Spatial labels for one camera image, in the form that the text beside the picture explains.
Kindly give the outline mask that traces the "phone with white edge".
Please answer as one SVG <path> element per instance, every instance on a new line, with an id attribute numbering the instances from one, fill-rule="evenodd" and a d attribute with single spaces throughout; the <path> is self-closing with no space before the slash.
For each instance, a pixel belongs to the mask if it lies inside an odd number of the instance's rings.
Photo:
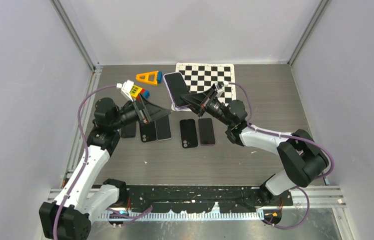
<path id="1" fill-rule="evenodd" d="M 180 72 L 167 73 L 163 75 L 163 82 L 168 90 L 173 109 L 177 112 L 190 111 L 189 103 L 181 98 L 181 95 L 190 93 L 183 75 Z"/>

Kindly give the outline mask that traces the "orange triangle toy block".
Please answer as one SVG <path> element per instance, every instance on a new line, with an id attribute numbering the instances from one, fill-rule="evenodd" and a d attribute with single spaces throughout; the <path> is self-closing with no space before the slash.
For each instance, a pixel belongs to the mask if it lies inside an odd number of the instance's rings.
<path id="1" fill-rule="evenodd" d="M 163 74 L 161 71 L 150 71 L 136 74 L 136 80 L 141 83 L 157 86 L 161 83 Z"/>

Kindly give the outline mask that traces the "black phone on table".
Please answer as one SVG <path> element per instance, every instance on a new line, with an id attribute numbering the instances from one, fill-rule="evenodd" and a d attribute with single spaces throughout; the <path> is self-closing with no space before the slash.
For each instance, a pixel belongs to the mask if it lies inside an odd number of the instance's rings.
<path id="1" fill-rule="evenodd" d="M 135 138 L 136 137 L 137 122 L 132 122 L 128 125 L 123 126 L 120 129 L 120 136 L 123 139 Z"/>

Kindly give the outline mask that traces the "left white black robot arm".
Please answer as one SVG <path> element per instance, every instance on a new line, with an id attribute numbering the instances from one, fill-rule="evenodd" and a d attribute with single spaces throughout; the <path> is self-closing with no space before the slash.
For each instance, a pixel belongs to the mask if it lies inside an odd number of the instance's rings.
<path id="1" fill-rule="evenodd" d="M 94 127 L 84 137 L 85 151 L 73 175 L 52 202 L 44 202 L 39 216 L 44 236 L 53 240 L 85 240 L 91 226 L 110 206 L 127 203 L 126 183 L 108 179 L 88 196 L 98 176 L 121 138 L 119 130 L 135 122 L 150 124 L 168 116 L 167 108 L 149 102 L 142 95 L 128 100 L 122 108 L 105 97 L 95 104 Z"/>

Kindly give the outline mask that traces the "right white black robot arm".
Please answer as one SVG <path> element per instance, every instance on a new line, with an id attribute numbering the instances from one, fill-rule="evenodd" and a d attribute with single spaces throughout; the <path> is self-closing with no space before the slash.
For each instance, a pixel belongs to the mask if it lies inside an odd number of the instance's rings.
<path id="1" fill-rule="evenodd" d="M 204 92 L 184 93 L 180 98 L 199 117 L 208 113 L 225 124 L 225 134 L 233 144 L 279 156 L 283 170 L 267 179 L 257 191 L 263 203 L 273 205 L 285 191 L 305 188 L 313 180 L 324 177 L 323 171 L 332 167 L 332 157 L 307 131 L 278 132 L 251 124 L 250 114 L 242 101 L 232 100 L 228 104 L 219 101 L 224 88 L 220 82 Z"/>

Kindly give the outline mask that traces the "white edged bare phone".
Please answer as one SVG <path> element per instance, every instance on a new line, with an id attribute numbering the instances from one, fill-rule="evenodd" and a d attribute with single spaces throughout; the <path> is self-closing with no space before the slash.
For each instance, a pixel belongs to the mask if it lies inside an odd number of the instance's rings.
<path id="1" fill-rule="evenodd" d="M 158 141 L 169 140 L 172 137 L 169 116 L 155 121 L 156 137 Z"/>

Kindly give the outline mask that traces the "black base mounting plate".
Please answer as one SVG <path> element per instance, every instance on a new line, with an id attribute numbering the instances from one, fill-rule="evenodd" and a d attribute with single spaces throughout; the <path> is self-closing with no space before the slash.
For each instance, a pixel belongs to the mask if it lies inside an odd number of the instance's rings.
<path id="1" fill-rule="evenodd" d="M 253 186 L 226 185 L 127 185 L 122 197 L 111 207 L 142 213 L 152 207 L 153 213 L 209 213 L 215 207 L 220 213 L 251 213 L 261 207 L 290 207 L 291 193 L 269 196 Z"/>

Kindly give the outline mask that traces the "yellow red blue toy block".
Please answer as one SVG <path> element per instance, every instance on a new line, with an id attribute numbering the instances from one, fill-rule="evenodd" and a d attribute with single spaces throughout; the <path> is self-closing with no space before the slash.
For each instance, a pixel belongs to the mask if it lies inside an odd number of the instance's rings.
<path id="1" fill-rule="evenodd" d="M 133 85 L 130 91 L 130 96 L 133 99 L 139 99 L 140 96 L 143 96 L 143 98 L 148 99 L 150 97 L 150 92 L 142 87 Z"/>

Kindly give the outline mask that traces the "purple edged bare phone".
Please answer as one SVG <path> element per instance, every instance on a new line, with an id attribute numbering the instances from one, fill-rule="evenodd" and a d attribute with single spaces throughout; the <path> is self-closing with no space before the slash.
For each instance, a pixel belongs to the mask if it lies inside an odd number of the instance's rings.
<path id="1" fill-rule="evenodd" d="M 200 144 L 202 146 L 215 145 L 215 134 L 212 119 L 201 118 L 198 120 Z"/>

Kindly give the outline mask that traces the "black white checkerboard mat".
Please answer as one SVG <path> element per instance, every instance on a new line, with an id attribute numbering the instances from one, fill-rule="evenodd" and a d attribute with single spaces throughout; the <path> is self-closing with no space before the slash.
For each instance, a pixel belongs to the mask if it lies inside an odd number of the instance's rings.
<path id="1" fill-rule="evenodd" d="M 218 82 L 229 82 L 218 100 L 227 105 L 237 97 L 236 87 L 233 84 L 235 68 L 231 63 L 177 63 L 176 72 L 181 73 L 192 94 L 204 92 Z"/>

